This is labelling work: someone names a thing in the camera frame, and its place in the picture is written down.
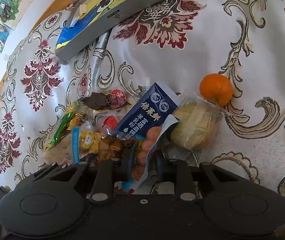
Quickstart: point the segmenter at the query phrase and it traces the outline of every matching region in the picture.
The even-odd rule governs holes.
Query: red round label
[[[126,103],[126,96],[123,91],[115,89],[111,92],[110,101],[112,103],[112,109],[120,109]]]

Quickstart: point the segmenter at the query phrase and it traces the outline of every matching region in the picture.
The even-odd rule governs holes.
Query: plastic-wrapped bread
[[[202,148],[217,132],[224,110],[200,98],[187,98],[174,112],[179,123],[170,141],[188,150]]]

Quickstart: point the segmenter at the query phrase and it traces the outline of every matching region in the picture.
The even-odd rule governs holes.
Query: orange round snack
[[[160,135],[161,133],[161,127],[159,126],[154,126],[154,127],[151,127],[148,132],[147,132],[147,140],[150,140],[150,141],[153,141],[155,142],[158,138],[158,136]]]
[[[201,95],[221,107],[233,98],[233,87],[229,79],[223,75],[213,73],[205,76],[199,86]]]
[[[143,152],[149,152],[150,148],[155,144],[155,141],[145,140],[141,145],[141,150]]]
[[[144,174],[145,167],[141,165],[135,165],[132,167],[131,176],[134,180],[139,181],[141,176]]]
[[[141,166],[146,166],[148,152],[140,152],[136,156],[136,161]]]

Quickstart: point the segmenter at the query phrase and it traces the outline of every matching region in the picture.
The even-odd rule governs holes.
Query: gray box
[[[79,4],[86,2],[87,0],[81,0]],[[128,17],[144,10],[145,8],[161,2],[163,0],[125,0],[115,8],[109,10],[97,20],[90,23],[83,31],[73,38],[69,43],[63,46],[60,51],[57,52],[57,56],[63,60],[70,60],[74,55],[91,43],[94,39],[100,35],[121,23]],[[71,14],[66,27],[70,26],[71,20],[74,16]]]

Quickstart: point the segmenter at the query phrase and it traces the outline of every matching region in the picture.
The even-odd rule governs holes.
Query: round logo
[[[169,109],[169,105],[166,102],[162,102],[159,105],[159,109],[161,112],[167,112],[167,110]]]
[[[122,108],[126,103],[126,96],[123,91],[119,89],[115,89],[110,94],[110,101],[112,103],[111,108],[112,109],[120,109]]]
[[[154,103],[158,103],[161,100],[161,95],[158,93],[153,93],[152,96],[150,97],[150,99],[154,102]]]

